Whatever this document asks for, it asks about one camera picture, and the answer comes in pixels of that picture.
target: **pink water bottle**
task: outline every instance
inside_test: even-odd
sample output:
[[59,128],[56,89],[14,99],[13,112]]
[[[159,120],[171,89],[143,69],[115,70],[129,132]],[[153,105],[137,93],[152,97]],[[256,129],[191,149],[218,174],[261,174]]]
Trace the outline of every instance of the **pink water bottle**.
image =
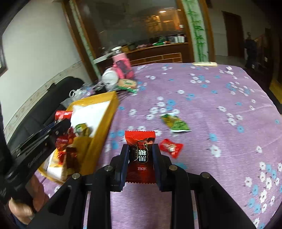
[[120,79],[131,79],[133,78],[134,73],[132,71],[129,59],[121,50],[121,48],[121,46],[118,46],[112,49],[114,61],[113,67]]

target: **green candy wrapper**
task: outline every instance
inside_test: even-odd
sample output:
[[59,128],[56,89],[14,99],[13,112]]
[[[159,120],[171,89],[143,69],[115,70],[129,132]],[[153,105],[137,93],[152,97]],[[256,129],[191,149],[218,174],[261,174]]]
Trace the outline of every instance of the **green candy wrapper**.
[[161,116],[162,121],[170,128],[171,132],[190,132],[190,128],[186,122],[182,121],[173,113]]

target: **doorway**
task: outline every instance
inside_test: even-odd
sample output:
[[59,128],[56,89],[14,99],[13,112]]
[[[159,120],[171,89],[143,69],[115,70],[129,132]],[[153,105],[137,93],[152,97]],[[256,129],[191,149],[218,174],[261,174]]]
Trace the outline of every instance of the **doorway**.
[[228,56],[245,57],[244,33],[241,16],[223,11],[226,27]]

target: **hand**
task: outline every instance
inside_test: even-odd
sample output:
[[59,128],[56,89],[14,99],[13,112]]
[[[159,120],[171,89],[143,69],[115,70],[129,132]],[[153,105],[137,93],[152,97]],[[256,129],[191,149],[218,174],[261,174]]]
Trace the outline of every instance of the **hand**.
[[[30,185],[34,191],[33,207],[36,211],[39,211],[49,200],[49,197],[44,193],[44,187],[36,176],[32,176]],[[30,206],[23,203],[17,203],[13,199],[10,199],[9,201],[9,208],[14,216],[24,224],[29,224],[31,221],[30,217],[34,214]]]

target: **metal bolt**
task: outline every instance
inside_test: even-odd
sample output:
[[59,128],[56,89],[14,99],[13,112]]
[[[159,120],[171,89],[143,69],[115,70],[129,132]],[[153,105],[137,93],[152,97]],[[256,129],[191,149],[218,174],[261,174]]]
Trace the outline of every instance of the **metal bolt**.
[[71,176],[73,179],[78,179],[78,178],[80,178],[80,174],[79,173],[74,173],[74,174],[72,174],[72,176]]
[[207,172],[202,172],[202,177],[203,178],[210,178],[210,174],[209,173],[207,173]]
[[106,165],[105,166],[105,170],[108,172],[108,171],[111,171],[113,169],[113,167],[112,166],[110,166],[110,165]]
[[176,166],[176,165],[170,165],[168,168],[169,168],[171,171],[177,170],[177,166]]

